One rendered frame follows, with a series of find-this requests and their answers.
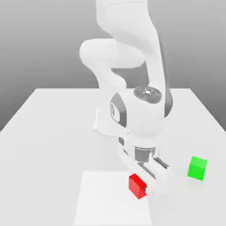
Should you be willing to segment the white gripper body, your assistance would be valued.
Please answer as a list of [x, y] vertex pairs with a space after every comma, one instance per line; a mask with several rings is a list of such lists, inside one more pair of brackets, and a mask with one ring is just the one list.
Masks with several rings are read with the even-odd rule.
[[129, 156], [121, 144], [117, 145], [119, 159], [132, 173], [147, 184], [147, 191], [169, 191], [172, 183], [172, 170], [168, 165], [163, 166], [159, 158], [149, 158], [149, 162], [139, 162]]

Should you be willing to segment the small red cube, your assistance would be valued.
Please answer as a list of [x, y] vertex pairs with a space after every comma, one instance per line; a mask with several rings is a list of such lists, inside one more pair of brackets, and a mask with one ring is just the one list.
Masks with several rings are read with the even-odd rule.
[[135, 173], [129, 176], [128, 188], [137, 199], [141, 199], [147, 195], [147, 184]]

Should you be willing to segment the small green cube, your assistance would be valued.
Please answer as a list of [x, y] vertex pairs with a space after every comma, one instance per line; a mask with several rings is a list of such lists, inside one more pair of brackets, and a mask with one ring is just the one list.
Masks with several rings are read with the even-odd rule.
[[206, 167], [207, 167], [206, 159], [192, 156], [189, 164], [187, 176], [203, 181]]

